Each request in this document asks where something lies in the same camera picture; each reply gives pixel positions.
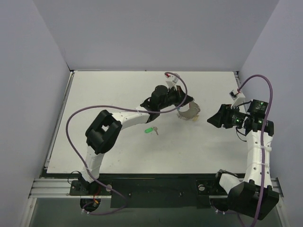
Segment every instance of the white tabletop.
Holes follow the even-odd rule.
[[[229,92],[238,87],[233,72],[177,73],[201,107],[198,120],[179,119],[174,111],[121,131],[103,159],[101,173],[203,174],[219,169],[245,173],[246,143],[238,139],[235,129],[218,129],[206,122],[221,104],[232,103]],[[164,72],[76,71],[47,172],[70,173],[83,167],[65,135],[66,121],[73,112],[90,105],[135,108],[157,85],[166,85]],[[101,110],[84,111],[70,123],[71,140],[83,157],[87,151],[85,131]],[[151,126],[158,127],[158,136],[155,132],[144,133]]]

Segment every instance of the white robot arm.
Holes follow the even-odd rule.
[[[259,220],[262,220],[279,201],[279,194],[272,190],[269,172],[274,123],[267,121],[263,134],[264,146],[262,146],[261,128],[268,103],[253,99],[249,102],[248,113],[241,113],[239,106],[243,103],[245,96],[237,90],[233,90],[230,95],[234,100],[233,104],[222,104],[218,113],[209,118],[207,122],[217,128],[223,126],[229,129],[236,126],[245,129],[248,147],[247,168],[243,182],[239,181],[237,175],[220,170],[216,175],[215,187],[218,190],[223,189],[228,194],[228,209],[254,217],[261,187],[261,169],[264,165],[264,193],[258,217]],[[262,148],[265,150],[264,162],[262,162]]]
[[[161,109],[171,105],[178,106],[183,102],[185,93],[180,86],[176,85],[177,81],[178,78],[174,75],[166,74],[168,88],[164,85],[157,86],[151,97],[135,108],[137,112],[109,113],[104,110],[99,113],[85,133],[88,144],[85,162],[94,178],[99,178],[103,157],[113,147],[121,130],[136,124],[151,122],[160,115],[158,112]],[[187,95],[182,106],[193,100],[193,97]],[[85,167],[81,171],[81,175],[81,180],[87,187],[94,182]]]

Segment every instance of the white wall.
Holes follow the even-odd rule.
[[[303,1],[280,0],[240,71],[241,81],[263,74],[273,85],[275,123],[271,173],[278,176],[292,226],[303,222]],[[253,79],[249,98],[268,100],[267,84]]]
[[[278,0],[34,0],[73,70],[239,70]]]
[[[32,0],[0,2],[0,226],[19,226],[69,70]]]

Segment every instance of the purple cable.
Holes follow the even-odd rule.
[[[237,213],[237,218],[238,218],[240,224],[242,225],[242,227],[246,227],[245,224],[244,224],[244,222],[242,221],[239,213]]]
[[[97,182],[98,184],[100,184],[101,186],[113,191],[114,193],[116,193],[117,195],[121,196],[124,200],[125,200],[125,205],[118,208],[118,209],[115,209],[115,210],[111,210],[111,211],[107,211],[107,212],[104,212],[104,213],[90,213],[91,215],[107,215],[107,214],[113,214],[117,211],[120,211],[122,210],[123,208],[125,208],[127,206],[127,199],[124,195],[122,195],[121,193],[119,193],[118,191],[116,191],[115,189],[112,189],[112,188],[109,188],[107,187],[105,184],[103,184],[102,182],[98,181],[98,179],[96,179],[92,174],[91,172],[88,170],[88,165],[86,164],[84,158],[81,156],[81,154],[79,153],[79,151],[76,149],[76,147],[74,146],[74,144],[72,143],[71,141],[71,138],[70,138],[70,135],[69,135],[69,132],[68,132],[68,126],[70,124],[70,121],[71,119],[78,113],[82,112],[82,111],[85,111],[85,110],[89,110],[89,109],[94,109],[94,108],[113,108],[113,109],[118,109],[118,110],[123,110],[123,111],[130,111],[130,112],[140,112],[140,113],[149,113],[149,114],[166,114],[166,113],[169,113],[169,112],[172,112],[174,110],[177,110],[179,107],[181,107],[183,105],[183,103],[185,102],[186,98],[187,98],[187,86],[184,82],[184,80],[176,73],[172,73],[172,72],[165,72],[164,73],[166,76],[168,76],[169,74],[177,77],[181,82],[182,84],[184,85],[184,88],[185,88],[185,96],[184,96],[184,99],[183,101],[175,108],[171,109],[171,110],[166,110],[166,111],[143,111],[143,110],[134,110],[134,109],[127,109],[127,108],[121,108],[121,107],[117,107],[117,106],[112,106],[112,105],[93,105],[93,106],[88,106],[88,107],[85,107],[85,108],[82,108],[80,110],[77,110],[76,112],[74,112],[67,120],[66,122],[66,126],[65,126],[65,132],[66,132],[66,137],[67,137],[67,140],[69,141],[71,147],[74,149],[74,151],[76,152],[76,154],[79,156],[79,158],[81,159],[81,161],[83,162],[85,168],[86,168],[86,171],[88,173],[88,175],[95,181]]]
[[[273,101],[273,87],[271,86],[270,81],[265,76],[256,74],[256,75],[253,75],[251,77],[248,77],[244,81],[244,83],[239,87],[238,91],[240,91],[242,89],[242,87],[247,83],[247,81],[249,81],[250,79],[252,79],[254,77],[261,77],[261,78],[263,78],[267,82],[267,84],[269,86],[269,102],[268,102],[267,110],[266,110],[264,121],[263,121],[262,128],[261,128],[261,146],[264,146],[264,139],[263,139],[263,137],[264,137],[264,129],[265,129],[265,126],[266,126],[266,123],[267,123],[267,117],[269,115],[270,107],[271,107],[271,104],[272,104],[272,101]],[[264,150],[264,148],[261,148],[261,150],[262,150],[262,163],[265,163],[265,150]],[[263,198],[263,192],[264,192],[264,180],[265,180],[265,166],[262,165],[260,195],[259,195],[259,199],[258,199],[256,214],[255,214],[254,220],[251,223],[250,227],[254,227],[256,225],[258,217],[259,217],[259,213],[260,213],[260,209],[261,209],[261,203],[262,203],[262,198]]]

